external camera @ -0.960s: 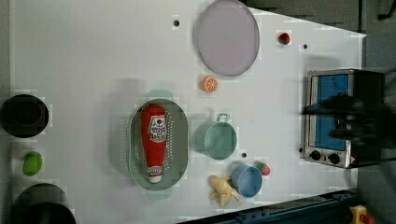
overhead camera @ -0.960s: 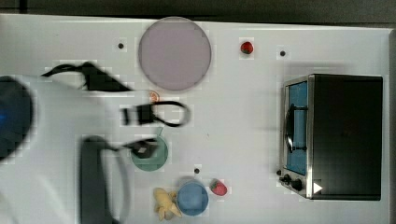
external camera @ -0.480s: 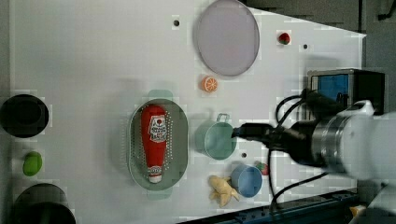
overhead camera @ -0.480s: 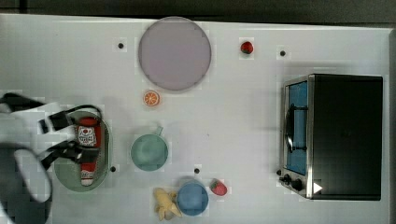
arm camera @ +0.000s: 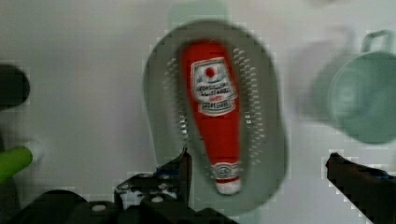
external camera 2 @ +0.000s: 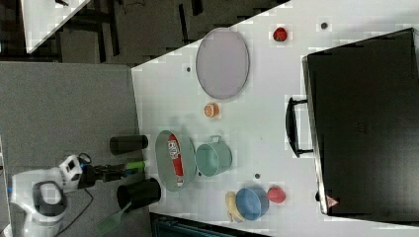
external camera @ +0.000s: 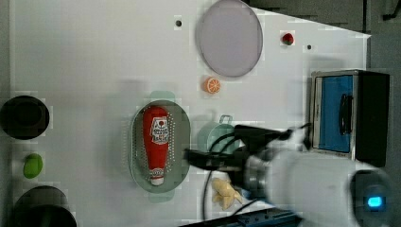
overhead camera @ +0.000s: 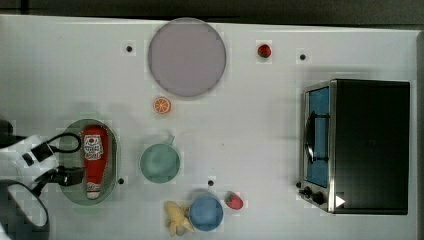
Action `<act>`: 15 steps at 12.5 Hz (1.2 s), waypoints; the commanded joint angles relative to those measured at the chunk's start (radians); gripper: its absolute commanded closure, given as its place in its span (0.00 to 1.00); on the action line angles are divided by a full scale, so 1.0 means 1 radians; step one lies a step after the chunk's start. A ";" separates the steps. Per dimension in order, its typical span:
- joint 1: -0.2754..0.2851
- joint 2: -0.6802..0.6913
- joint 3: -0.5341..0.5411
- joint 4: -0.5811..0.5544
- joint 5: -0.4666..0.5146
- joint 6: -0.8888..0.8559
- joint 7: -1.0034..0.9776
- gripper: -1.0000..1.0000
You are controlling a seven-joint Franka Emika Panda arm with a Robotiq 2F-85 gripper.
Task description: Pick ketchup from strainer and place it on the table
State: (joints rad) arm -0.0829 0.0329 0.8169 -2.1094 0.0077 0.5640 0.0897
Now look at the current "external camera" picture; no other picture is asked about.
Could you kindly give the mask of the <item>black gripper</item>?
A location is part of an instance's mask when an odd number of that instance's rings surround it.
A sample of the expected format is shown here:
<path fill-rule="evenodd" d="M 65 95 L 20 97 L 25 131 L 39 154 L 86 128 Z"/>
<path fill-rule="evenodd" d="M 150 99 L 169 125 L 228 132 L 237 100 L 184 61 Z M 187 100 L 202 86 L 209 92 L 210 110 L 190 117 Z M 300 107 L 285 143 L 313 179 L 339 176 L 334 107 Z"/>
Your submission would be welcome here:
<path fill-rule="evenodd" d="M 184 159 L 188 164 L 206 170 L 240 171 L 251 155 L 260 152 L 270 142 L 288 140 L 292 130 L 269 130 L 236 125 L 232 132 L 219 136 L 208 153 L 186 148 Z"/>

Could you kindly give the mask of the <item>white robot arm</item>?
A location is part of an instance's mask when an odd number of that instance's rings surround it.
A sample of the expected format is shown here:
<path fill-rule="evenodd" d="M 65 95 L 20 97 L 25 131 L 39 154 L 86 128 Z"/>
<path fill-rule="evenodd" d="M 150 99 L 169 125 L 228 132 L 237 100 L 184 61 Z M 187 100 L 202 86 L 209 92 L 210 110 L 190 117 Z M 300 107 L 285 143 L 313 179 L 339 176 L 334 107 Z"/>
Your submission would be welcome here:
<path fill-rule="evenodd" d="M 307 148 L 305 127 L 237 125 L 233 153 L 187 148 L 188 164 L 224 172 L 252 200 L 296 213 L 305 227 L 390 227 L 392 184 L 381 169 Z"/>

